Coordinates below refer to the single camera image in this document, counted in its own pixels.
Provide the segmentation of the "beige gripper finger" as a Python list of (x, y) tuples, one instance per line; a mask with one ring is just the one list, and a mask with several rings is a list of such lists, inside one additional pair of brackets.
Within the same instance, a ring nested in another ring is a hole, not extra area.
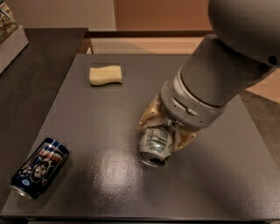
[(173, 123), (173, 119), (165, 111), (165, 105), (161, 96), (157, 94), (143, 112), (137, 128), (139, 130), (145, 130), (149, 127), (171, 126)]
[(191, 130), (175, 122), (168, 126), (168, 130), (171, 135), (170, 151), (182, 150), (195, 139), (199, 132), (198, 129)]

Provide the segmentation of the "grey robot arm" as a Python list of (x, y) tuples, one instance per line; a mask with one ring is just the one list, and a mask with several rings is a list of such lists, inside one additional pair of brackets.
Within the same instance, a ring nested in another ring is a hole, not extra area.
[(209, 0), (208, 17), (213, 33), (165, 82), (138, 124), (144, 130), (173, 123), (175, 151), (280, 66), (280, 0)]

